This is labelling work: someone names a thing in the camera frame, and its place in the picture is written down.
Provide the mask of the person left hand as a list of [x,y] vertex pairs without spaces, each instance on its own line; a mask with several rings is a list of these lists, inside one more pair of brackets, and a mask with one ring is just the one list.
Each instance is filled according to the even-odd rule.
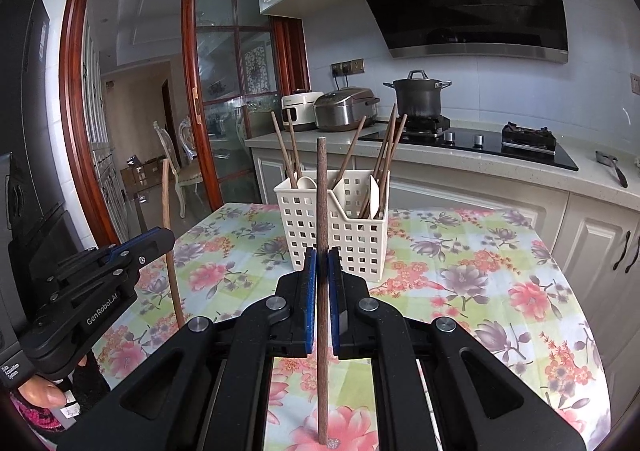
[[68,399],[66,393],[55,383],[43,379],[39,375],[32,376],[18,387],[20,395],[31,405],[49,410],[64,408]]

